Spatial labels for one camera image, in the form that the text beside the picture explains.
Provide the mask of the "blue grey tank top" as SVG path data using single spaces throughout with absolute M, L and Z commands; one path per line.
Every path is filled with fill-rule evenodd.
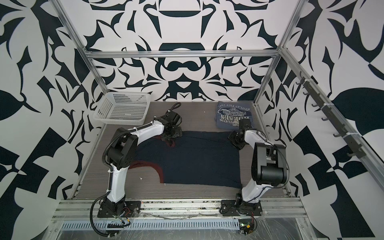
M 238 130 L 242 119 L 253 125 L 253 115 L 249 102 L 218 102 L 216 107 L 216 127 L 224 130 Z

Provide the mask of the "white plastic laundry basket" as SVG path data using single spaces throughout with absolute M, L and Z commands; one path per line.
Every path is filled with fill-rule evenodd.
M 150 103 L 147 93 L 109 92 L 99 101 L 93 118 L 107 125 L 141 126 Z

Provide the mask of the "black printed tank top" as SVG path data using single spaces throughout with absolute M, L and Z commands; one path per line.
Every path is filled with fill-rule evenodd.
M 164 184 L 209 185 L 240 189 L 240 153 L 230 132 L 184 131 L 169 142 L 155 136 L 139 144 L 130 169 L 151 167 Z

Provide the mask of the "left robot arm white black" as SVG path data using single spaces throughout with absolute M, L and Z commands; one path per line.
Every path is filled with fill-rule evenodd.
M 102 162 L 109 168 L 109 183 L 106 195 L 102 197 L 102 208 L 110 215 L 120 216 L 125 208 L 125 181 L 127 172 L 134 161 L 137 147 L 156 136 L 171 142 L 182 136 L 182 117 L 171 110 L 148 124 L 115 132 L 102 155 Z

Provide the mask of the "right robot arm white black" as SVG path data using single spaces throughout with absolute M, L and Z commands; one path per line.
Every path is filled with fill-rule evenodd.
M 236 195 L 233 207 L 238 215 L 258 215 L 262 211 L 260 198 L 269 190 L 280 189 L 288 184 L 289 165 L 286 147 L 269 141 L 266 135 L 253 128 L 249 119 L 239 121 L 239 129 L 228 137 L 231 144 L 242 150 L 252 147 L 251 179 Z

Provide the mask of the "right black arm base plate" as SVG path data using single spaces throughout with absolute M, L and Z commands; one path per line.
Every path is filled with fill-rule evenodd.
M 260 203 L 250 204 L 239 202 L 236 200 L 222 200 L 219 213 L 225 217 L 234 216 L 256 216 L 262 215 L 262 207 Z

